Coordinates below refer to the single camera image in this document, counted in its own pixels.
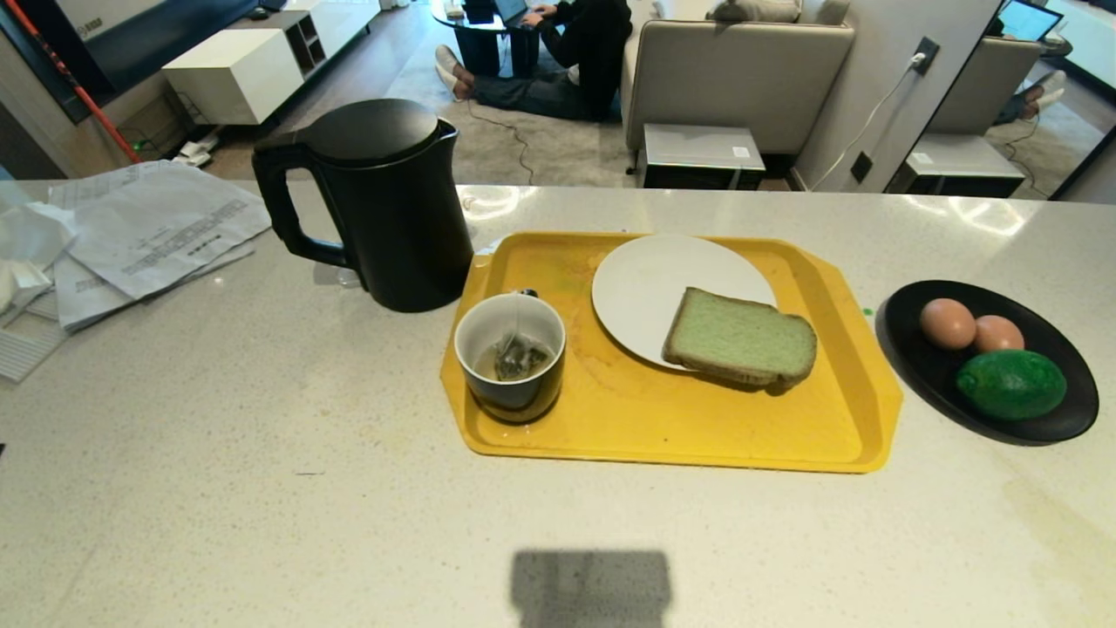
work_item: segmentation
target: power outlet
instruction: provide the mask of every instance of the power outlet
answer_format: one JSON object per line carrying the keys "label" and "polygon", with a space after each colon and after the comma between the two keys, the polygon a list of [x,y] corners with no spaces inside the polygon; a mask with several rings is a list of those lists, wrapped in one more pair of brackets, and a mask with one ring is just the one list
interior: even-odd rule
{"label": "power outlet", "polygon": [[853,173],[853,177],[856,178],[857,183],[863,183],[864,177],[872,171],[872,157],[860,153],[856,157],[856,161],[853,163],[853,167],[849,168],[849,171]]}
{"label": "power outlet", "polygon": [[926,55],[926,58],[922,60],[921,64],[914,66],[914,70],[926,76],[926,70],[930,69],[930,64],[934,62],[934,57],[937,56],[937,50],[941,48],[933,39],[929,37],[923,37],[922,41],[918,42],[918,49],[914,51],[915,55],[922,52]]}

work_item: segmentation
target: laptop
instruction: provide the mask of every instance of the laptop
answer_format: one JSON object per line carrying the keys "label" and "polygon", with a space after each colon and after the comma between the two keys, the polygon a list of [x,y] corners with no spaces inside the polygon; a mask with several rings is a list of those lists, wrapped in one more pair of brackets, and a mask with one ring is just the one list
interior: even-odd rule
{"label": "laptop", "polygon": [[496,10],[506,28],[519,28],[519,20],[523,19],[528,9],[527,0],[496,0]]}
{"label": "laptop", "polygon": [[1061,13],[1021,0],[1011,0],[1000,11],[1003,33],[1020,41],[1041,41],[1050,29],[1058,25],[1061,17]]}

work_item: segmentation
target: green bread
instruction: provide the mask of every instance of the green bread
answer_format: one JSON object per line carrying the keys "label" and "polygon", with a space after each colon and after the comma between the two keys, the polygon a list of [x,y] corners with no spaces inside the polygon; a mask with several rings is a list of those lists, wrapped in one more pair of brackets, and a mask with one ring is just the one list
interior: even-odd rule
{"label": "green bread", "polygon": [[763,302],[687,287],[663,346],[663,360],[749,386],[806,379],[818,337],[801,317]]}

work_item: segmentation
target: red pole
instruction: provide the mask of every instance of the red pole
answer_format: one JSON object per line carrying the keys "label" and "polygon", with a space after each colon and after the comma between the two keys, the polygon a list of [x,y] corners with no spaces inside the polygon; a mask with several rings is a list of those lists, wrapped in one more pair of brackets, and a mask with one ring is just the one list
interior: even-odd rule
{"label": "red pole", "polygon": [[132,149],[132,145],[128,144],[127,141],[121,135],[121,132],[116,129],[116,126],[113,124],[113,120],[108,119],[108,116],[105,115],[105,112],[100,110],[100,107],[97,106],[97,103],[94,103],[93,98],[89,97],[89,94],[85,90],[85,87],[81,87],[81,84],[78,83],[76,78],[74,78],[74,75],[70,74],[69,71],[69,68],[66,67],[66,64],[62,62],[62,60],[58,57],[55,50],[50,47],[50,45],[47,44],[47,40],[42,38],[42,33],[39,32],[38,28],[35,28],[35,25],[31,23],[30,19],[28,19],[27,13],[25,13],[23,10],[19,8],[19,4],[16,2],[16,0],[6,0],[6,2],[8,3],[8,8],[11,9],[12,15],[16,16],[16,19],[19,20],[19,22],[23,25],[23,28],[27,29],[27,32],[29,32],[31,37],[33,37],[35,40],[39,42],[39,46],[42,47],[42,50],[47,54],[47,56],[50,57],[50,60],[54,61],[55,68],[58,70],[58,74],[62,75],[62,77],[66,78],[66,80],[70,84],[70,87],[74,88],[74,93],[77,94],[77,97],[80,98],[83,103],[85,103],[86,107],[89,107],[89,112],[92,112],[93,115],[97,118],[97,120],[100,122],[100,125],[105,127],[105,131],[108,132],[108,135],[112,136],[113,141],[116,142],[116,145],[118,145],[121,149],[124,151],[124,154],[128,155],[128,158],[132,160],[132,163],[142,162],[143,160],[140,158],[140,155],[137,155],[136,152]]}

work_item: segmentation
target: black jacket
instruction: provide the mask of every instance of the black jacket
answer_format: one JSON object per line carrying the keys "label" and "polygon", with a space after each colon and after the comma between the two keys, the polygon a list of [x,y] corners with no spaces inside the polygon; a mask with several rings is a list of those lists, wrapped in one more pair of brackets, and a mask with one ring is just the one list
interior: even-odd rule
{"label": "black jacket", "polygon": [[[558,25],[566,32],[558,32]],[[542,42],[562,67],[578,65],[581,95],[594,117],[604,118],[620,85],[624,42],[632,35],[632,10],[624,0],[561,2],[554,18],[538,26]]]}

